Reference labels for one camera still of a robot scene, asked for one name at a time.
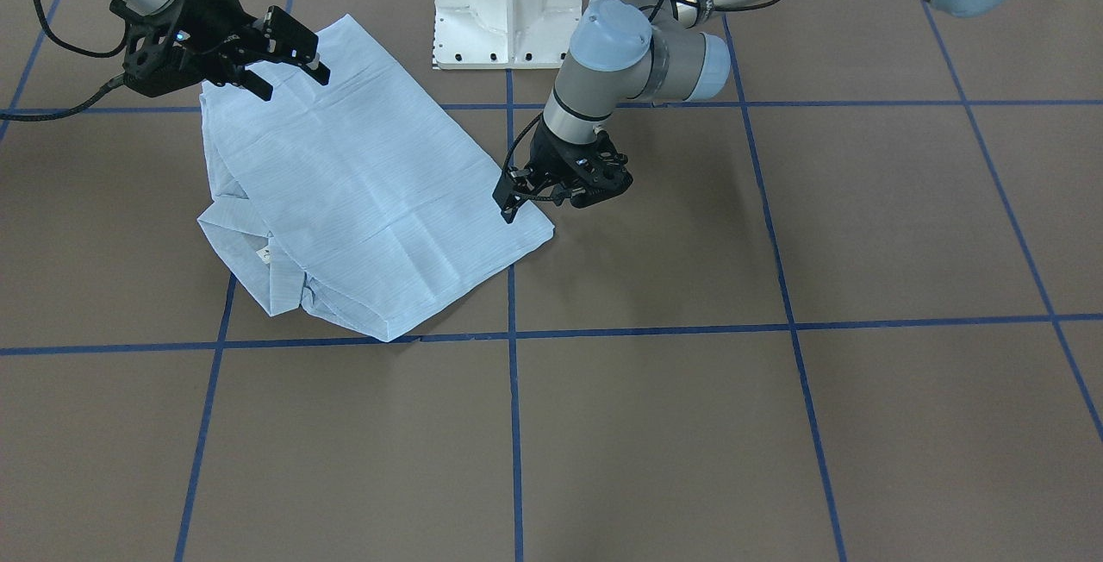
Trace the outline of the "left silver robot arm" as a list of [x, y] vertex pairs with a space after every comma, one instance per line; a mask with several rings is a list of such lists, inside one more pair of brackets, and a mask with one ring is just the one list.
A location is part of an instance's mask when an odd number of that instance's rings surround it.
[[[524, 165], [502, 165], [493, 192], [504, 221], [525, 203], [587, 208], [627, 192], [632, 177], [606, 125], [624, 100], [714, 97], [732, 56], [702, 24], [782, 0], [589, 0], [552, 95], [527, 126]], [[1005, 0], [922, 0], [950, 17], [979, 17]]]

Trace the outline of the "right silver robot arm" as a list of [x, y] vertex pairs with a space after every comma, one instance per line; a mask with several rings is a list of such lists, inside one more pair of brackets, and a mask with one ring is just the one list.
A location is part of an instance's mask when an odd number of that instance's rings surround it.
[[263, 17], [245, 12], [240, 0], [111, 0], [121, 17], [124, 71], [114, 85], [146, 97], [208, 82], [271, 99], [272, 86], [251, 64], [287, 64], [326, 85], [330, 71], [310, 28], [279, 7]]

